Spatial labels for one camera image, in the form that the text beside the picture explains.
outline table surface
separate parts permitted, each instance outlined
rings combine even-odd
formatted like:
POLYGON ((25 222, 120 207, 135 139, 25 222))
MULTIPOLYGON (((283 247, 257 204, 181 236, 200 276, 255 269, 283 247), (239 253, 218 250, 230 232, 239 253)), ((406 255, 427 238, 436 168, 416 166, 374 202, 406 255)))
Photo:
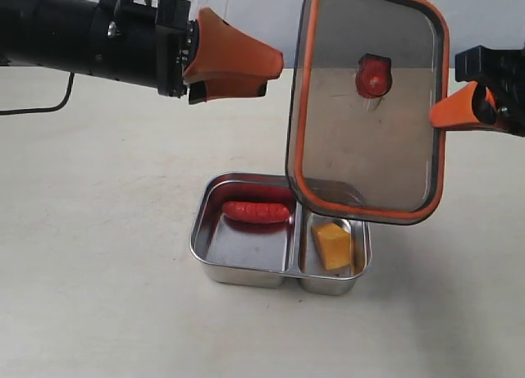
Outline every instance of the table surface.
MULTIPOLYGON (((53 105, 67 78, 1 73, 4 109, 53 105)), ((523 376, 519 138, 448 134, 438 210, 373 225, 372 268, 343 297, 205 276, 203 188, 283 174, 290 86, 285 71, 265 98, 190 107, 77 76, 62 112, 0 118, 0 376, 523 376)))

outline cable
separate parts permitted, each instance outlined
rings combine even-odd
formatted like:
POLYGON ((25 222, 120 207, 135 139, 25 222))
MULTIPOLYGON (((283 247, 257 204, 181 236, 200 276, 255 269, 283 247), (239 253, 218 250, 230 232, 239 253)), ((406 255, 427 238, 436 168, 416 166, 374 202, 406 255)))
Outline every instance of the cable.
POLYGON ((51 113, 58 112, 69 102, 71 91, 73 90, 73 82, 75 80, 75 74, 69 74, 69 80, 67 81, 66 95, 60 103, 53 107, 35 107, 29 109, 14 109, 14 110, 0 110, 0 116, 15 116, 19 114, 35 114, 35 113, 51 113))

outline stainless steel container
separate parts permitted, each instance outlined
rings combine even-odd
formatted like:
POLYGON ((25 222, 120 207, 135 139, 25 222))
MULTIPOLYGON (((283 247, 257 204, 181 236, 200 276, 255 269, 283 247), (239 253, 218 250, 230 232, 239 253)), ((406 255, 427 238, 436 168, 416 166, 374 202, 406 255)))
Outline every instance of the stainless steel container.
POLYGON ((245 173, 220 175, 208 184, 192 229, 191 252, 217 282, 277 288, 286 278, 296 278, 308 292, 334 296, 348 292, 372 261, 368 223, 318 216, 297 203, 286 177, 245 173), (229 200, 283 203, 291 218, 264 226, 229 221, 221 212, 229 200), (322 267, 311 229, 327 222, 350 232, 355 272, 322 267))

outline white wall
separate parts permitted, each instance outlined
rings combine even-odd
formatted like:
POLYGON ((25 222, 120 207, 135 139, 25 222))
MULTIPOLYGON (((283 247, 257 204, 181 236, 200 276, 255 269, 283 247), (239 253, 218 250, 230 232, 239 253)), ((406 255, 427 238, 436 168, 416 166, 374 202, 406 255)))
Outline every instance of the white wall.
MULTIPOLYGON (((290 66, 302 1, 208 0, 207 4, 240 30, 279 48, 290 66)), ((525 0, 429 1, 441 10, 449 24, 453 54, 477 44, 495 48, 523 45, 525 0)))

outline red lid knob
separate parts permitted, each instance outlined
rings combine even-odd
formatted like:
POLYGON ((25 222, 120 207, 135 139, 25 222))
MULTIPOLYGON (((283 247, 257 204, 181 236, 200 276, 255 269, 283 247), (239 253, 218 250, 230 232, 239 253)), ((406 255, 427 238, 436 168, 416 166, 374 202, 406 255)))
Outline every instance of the red lid knob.
POLYGON ((389 58, 367 54, 359 61, 355 85, 358 94, 372 99, 386 95, 392 86, 391 62, 389 58))

